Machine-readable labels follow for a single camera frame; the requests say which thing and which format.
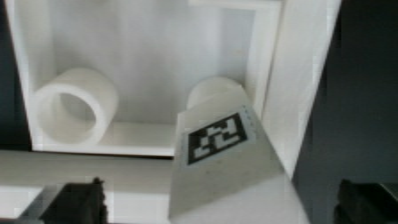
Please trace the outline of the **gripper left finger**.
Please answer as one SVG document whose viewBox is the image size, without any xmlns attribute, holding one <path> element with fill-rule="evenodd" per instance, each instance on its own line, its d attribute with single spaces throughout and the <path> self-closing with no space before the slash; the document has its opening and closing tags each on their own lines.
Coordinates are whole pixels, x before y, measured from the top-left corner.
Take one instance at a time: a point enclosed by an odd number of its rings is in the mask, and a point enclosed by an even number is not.
<svg viewBox="0 0 398 224">
<path fill-rule="evenodd" d="M 104 180 L 47 186 L 13 224 L 109 224 Z"/>
</svg>

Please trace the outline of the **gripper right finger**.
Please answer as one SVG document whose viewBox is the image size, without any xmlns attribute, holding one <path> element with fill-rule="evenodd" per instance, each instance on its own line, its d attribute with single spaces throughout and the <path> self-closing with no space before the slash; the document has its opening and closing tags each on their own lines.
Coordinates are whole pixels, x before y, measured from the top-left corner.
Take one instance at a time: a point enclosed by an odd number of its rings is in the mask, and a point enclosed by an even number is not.
<svg viewBox="0 0 398 224">
<path fill-rule="evenodd" d="M 342 180 L 335 224 L 398 224 L 398 183 Z"/>
</svg>

